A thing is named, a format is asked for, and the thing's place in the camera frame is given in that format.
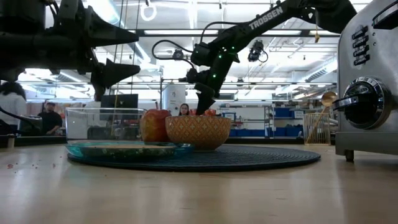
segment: white tank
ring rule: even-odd
[[[180,105],[185,103],[185,85],[169,84],[162,93],[162,109],[178,116]]]

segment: wire basket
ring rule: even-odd
[[[329,122],[328,113],[305,114],[305,144],[329,146],[331,144]]]

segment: black shirt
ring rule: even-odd
[[[62,118],[57,112],[41,112],[38,116],[43,119],[43,134],[51,131],[56,126],[62,127]]]

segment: woman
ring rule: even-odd
[[[23,87],[15,82],[6,82],[0,86],[0,107],[15,115],[26,115],[26,95]],[[11,126],[18,128],[19,120],[0,112],[0,119]],[[4,128],[0,128],[0,134],[4,134]]]
[[[189,106],[186,103],[181,104],[179,116],[189,115]]]

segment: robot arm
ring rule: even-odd
[[[249,22],[243,22],[224,30],[215,40],[195,45],[191,61],[210,69],[197,72],[192,68],[185,80],[196,83],[198,93],[197,115],[203,114],[219,97],[220,88],[231,64],[238,62],[238,52],[250,41],[285,22],[297,17],[330,32],[341,33],[345,25],[356,15],[349,0],[286,0]]]

